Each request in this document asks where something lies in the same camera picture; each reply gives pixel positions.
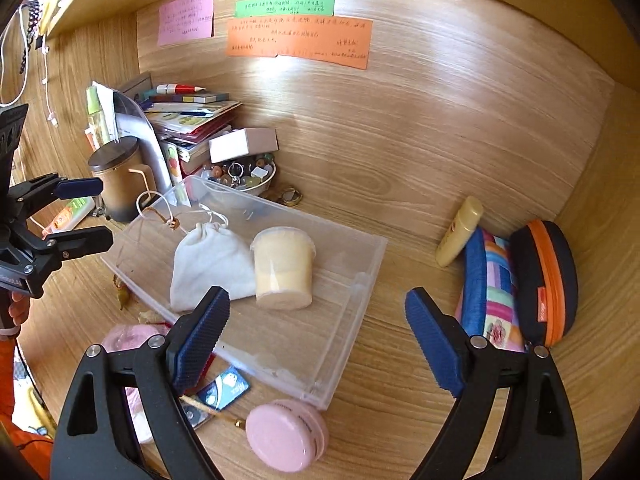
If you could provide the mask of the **person left hand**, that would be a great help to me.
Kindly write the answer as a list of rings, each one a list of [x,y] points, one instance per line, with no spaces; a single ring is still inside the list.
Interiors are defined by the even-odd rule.
[[[0,333],[3,339],[15,338],[29,316],[30,298],[20,292],[0,290]]]

